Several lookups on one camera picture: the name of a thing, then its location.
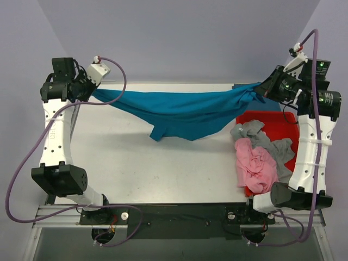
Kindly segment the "bright blue t-shirt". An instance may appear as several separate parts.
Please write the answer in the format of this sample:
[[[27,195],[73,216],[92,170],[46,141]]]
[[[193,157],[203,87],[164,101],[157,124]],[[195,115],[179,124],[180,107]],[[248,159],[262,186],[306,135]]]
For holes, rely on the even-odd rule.
[[[194,141],[221,131],[236,117],[227,91],[137,92],[97,89],[93,97],[153,126],[150,137],[179,137]]]

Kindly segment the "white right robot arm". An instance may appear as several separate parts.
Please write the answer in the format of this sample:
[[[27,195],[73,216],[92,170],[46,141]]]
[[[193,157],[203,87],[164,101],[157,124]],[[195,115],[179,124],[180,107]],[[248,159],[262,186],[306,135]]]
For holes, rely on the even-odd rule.
[[[289,101],[297,105],[299,146],[293,174],[287,184],[276,182],[270,192],[256,195],[243,208],[243,217],[256,222],[262,213],[280,208],[310,210],[328,208],[333,198],[327,195],[325,184],[328,148],[337,124],[341,94],[329,91],[326,80],[330,61],[317,60],[315,66],[316,91],[312,91],[312,59],[286,69],[278,66],[254,91],[275,102]]]

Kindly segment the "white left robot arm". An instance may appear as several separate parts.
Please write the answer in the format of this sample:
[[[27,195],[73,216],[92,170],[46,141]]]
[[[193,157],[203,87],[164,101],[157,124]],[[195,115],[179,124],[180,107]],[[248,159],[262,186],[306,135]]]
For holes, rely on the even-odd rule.
[[[87,69],[71,57],[53,58],[51,73],[40,95],[45,116],[44,144],[39,167],[32,179],[47,194],[67,198],[91,211],[100,224],[110,221],[112,211],[103,204],[104,196],[88,185],[86,171],[75,166],[71,139],[81,102],[89,100],[110,68],[95,56]]]

